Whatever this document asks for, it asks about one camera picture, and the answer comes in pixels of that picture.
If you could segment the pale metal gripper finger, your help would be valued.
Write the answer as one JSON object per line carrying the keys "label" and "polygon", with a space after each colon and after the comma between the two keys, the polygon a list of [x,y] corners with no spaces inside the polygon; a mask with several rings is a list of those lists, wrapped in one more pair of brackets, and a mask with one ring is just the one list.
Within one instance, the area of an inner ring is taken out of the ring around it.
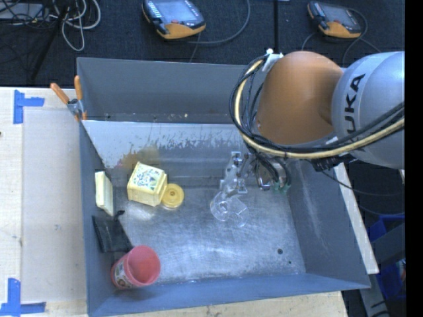
{"label": "pale metal gripper finger", "polygon": [[219,183],[219,190],[223,197],[231,197],[235,194],[234,179],[222,179]]}
{"label": "pale metal gripper finger", "polygon": [[234,181],[234,190],[233,195],[234,196],[242,196],[248,194],[248,189],[246,185],[246,180],[243,178],[239,178],[236,181]]}

